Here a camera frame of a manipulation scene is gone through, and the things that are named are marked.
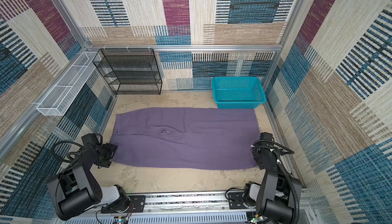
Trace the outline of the teal plastic basket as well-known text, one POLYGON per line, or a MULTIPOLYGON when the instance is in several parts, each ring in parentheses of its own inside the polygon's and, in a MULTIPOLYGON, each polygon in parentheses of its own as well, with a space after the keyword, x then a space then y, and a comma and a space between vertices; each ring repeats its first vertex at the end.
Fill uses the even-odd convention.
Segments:
POLYGON ((256 77, 214 77, 212 93, 220 109, 254 109, 267 101, 256 77))

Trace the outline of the purple trousers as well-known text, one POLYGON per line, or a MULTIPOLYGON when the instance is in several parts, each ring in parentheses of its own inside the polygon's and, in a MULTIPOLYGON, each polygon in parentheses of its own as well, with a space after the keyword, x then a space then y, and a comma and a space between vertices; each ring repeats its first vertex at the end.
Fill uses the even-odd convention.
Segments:
POLYGON ((110 143, 124 165, 241 170, 259 135, 253 109, 146 108, 118 114, 110 143))

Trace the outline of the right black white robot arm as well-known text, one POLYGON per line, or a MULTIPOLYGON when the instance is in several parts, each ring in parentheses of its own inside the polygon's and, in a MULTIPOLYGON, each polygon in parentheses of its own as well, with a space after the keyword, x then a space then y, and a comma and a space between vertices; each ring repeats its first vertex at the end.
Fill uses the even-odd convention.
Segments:
POLYGON ((281 157, 294 151, 262 142, 252 146, 252 155, 260 169, 264 169, 261 184, 249 182, 244 187, 244 205, 254 207, 256 214, 273 223, 297 224, 300 218, 302 184, 284 167, 281 157))

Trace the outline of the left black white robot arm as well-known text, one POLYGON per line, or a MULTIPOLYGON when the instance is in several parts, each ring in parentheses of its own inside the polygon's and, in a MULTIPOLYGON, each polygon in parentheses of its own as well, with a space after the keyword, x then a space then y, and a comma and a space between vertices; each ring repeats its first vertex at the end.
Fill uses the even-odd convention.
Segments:
POLYGON ((71 152, 69 165, 47 180, 56 215, 63 221, 96 207, 102 213, 126 213, 133 204, 119 185, 101 187, 90 169, 93 165, 109 167, 113 152, 104 145, 84 146, 71 152))

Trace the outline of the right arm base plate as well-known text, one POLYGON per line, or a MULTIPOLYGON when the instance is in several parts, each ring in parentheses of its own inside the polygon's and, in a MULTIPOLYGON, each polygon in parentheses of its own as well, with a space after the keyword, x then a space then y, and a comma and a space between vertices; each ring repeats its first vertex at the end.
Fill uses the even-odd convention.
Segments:
POLYGON ((227 193, 227 199, 231 210, 254 209, 256 206, 253 201, 244 198, 244 194, 242 192, 229 192, 227 193))

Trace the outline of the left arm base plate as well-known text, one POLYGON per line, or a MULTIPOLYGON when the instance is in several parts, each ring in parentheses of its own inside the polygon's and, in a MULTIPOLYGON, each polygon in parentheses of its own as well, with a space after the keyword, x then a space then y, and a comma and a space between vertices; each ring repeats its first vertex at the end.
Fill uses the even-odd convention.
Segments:
POLYGON ((104 206, 102 214, 142 213, 145 207, 145 195, 129 195, 127 199, 120 197, 115 202, 104 206))

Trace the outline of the aluminium mounting rail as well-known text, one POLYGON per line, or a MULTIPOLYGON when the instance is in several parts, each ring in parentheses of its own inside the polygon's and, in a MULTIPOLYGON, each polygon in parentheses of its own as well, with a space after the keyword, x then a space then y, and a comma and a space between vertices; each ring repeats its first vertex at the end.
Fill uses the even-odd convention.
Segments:
POLYGON ((256 210, 235 207, 228 201, 237 191, 136 193, 136 210, 125 220, 124 213, 102 214, 91 209, 67 221, 69 224, 245 224, 256 210))

